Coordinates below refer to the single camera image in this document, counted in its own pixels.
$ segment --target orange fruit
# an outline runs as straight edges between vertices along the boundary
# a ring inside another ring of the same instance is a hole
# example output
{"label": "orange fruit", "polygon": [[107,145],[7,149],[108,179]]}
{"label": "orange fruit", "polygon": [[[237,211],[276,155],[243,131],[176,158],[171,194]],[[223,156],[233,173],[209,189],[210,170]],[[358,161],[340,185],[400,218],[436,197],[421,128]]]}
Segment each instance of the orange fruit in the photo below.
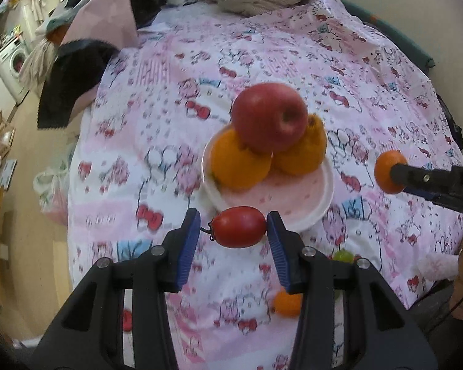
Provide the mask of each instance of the orange fruit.
{"label": "orange fruit", "polygon": [[315,171],[324,160],[327,135],[321,118],[309,114],[307,130],[287,151],[275,153],[272,166],[289,175],[305,175]]}
{"label": "orange fruit", "polygon": [[375,162],[373,171],[380,189],[391,195],[400,193],[404,189],[404,185],[398,185],[391,179],[391,168],[394,164],[408,164],[399,150],[389,150],[382,153]]}
{"label": "orange fruit", "polygon": [[273,306],[281,316],[295,318],[300,315],[302,299],[302,294],[290,295],[282,289],[274,298]]}
{"label": "orange fruit", "polygon": [[255,153],[238,138],[234,129],[223,132],[211,150],[211,171],[216,180],[232,190],[250,189],[271,168],[271,153]]}

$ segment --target plate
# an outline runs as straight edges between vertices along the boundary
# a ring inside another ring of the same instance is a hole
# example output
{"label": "plate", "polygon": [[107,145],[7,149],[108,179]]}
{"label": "plate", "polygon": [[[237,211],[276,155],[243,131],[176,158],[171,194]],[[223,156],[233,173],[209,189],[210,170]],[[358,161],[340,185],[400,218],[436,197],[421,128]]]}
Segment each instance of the plate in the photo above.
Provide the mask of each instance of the plate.
{"label": "plate", "polygon": [[211,203],[220,212],[235,206],[251,206],[265,216],[278,211],[286,229],[305,231],[319,221],[334,197],[332,168],[324,158],[319,169],[304,176],[291,176],[271,169],[269,175],[253,188],[234,192],[218,185],[211,174],[210,155],[214,142],[228,130],[228,125],[215,134],[202,154],[203,185]]}

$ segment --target green fruit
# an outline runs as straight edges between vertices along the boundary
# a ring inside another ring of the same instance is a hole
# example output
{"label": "green fruit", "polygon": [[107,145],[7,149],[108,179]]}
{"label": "green fruit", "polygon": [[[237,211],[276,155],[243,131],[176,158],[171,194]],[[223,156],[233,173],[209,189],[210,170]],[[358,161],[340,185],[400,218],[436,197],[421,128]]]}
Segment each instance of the green fruit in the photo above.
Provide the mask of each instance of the green fruit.
{"label": "green fruit", "polygon": [[342,261],[343,263],[352,264],[355,260],[355,255],[346,249],[341,249],[332,255],[332,260]]}

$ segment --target metal screw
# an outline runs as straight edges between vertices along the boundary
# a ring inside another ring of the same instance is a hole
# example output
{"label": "metal screw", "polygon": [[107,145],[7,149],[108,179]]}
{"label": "metal screw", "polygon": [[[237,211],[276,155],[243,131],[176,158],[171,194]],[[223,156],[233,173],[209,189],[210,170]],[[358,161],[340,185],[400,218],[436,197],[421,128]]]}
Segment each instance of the metal screw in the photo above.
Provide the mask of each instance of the metal screw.
{"label": "metal screw", "polygon": [[359,267],[359,268],[362,268],[364,270],[370,268],[370,262],[366,259],[366,258],[359,258],[357,261],[356,261],[356,265]]}
{"label": "metal screw", "polygon": [[165,248],[161,245],[156,245],[151,248],[151,254],[153,256],[161,256],[165,253]]}
{"label": "metal screw", "polygon": [[108,257],[102,257],[96,261],[96,266],[98,268],[105,268],[105,267],[108,267],[111,262],[112,261]]}
{"label": "metal screw", "polygon": [[317,253],[317,251],[315,250],[315,248],[312,248],[311,246],[305,246],[301,250],[301,254],[303,254],[304,256],[307,256],[307,257],[313,257],[313,256],[315,256],[315,253]]}

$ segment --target apple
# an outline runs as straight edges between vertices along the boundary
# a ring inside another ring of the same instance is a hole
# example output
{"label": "apple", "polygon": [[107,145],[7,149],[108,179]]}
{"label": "apple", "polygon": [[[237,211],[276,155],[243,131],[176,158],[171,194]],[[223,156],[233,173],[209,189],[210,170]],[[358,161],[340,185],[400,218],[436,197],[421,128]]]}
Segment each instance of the apple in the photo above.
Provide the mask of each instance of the apple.
{"label": "apple", "polygon": [[258,153],[281,152],[303,136],[308,112],[301,96],[291,87],[259,83],[235,99],[231,123],[250,149]]}

